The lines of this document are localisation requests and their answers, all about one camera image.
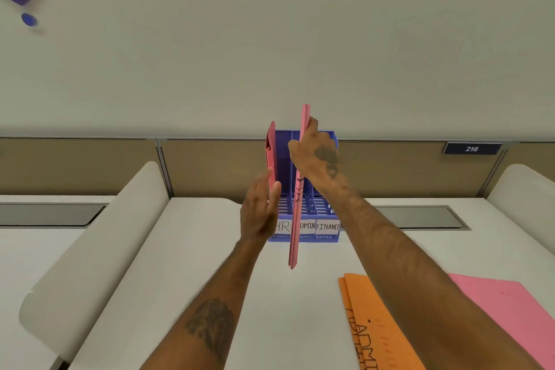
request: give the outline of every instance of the tattoo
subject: tattoo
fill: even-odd
[[[202,303],[185,328],[197,334],[223,365],[232,345],[235,321],[231,310],[217,298]]]
[[[339,173],[339,156],[335,149],[320,145],[314,150],[314,155],[319,160],[327,162],[326,172],[329,177],[334,178],[337,176],[337,173]]]

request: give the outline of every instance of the forearm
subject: forearm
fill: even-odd
[[[366,273],[427,368],[497,368],[504,363],[510,363],[506,368],[539,368],[342,174],[317,189],[337,213]]]
[[[221,370],[263,244],[238,242],[142,370]]]

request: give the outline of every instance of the blue pushpin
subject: blue pushpin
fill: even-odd
[[[21,14],[21,19],[23,20],[23,23],[27,26],[35,27],[38,25],[37,18],[35,18],[31,14]]]

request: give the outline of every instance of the person's left hand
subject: person's left hand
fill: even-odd
[[[276,181],[268,200],[268,177],[271,169],[257,176],[241,206],[241,241],[255,242],[260,248],[276,231],[281,183]]]

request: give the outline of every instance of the white paper label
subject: white paper label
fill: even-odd
[[[315,219],[301,219],[300,234],[314,234],[316,232]]]
[[[290,219],[278,219],[276,225],[276,234],[291,234],[293,221]]]
[[[316,222],[316,234],[338,234],[341,228],[338,219],[318,219]]]

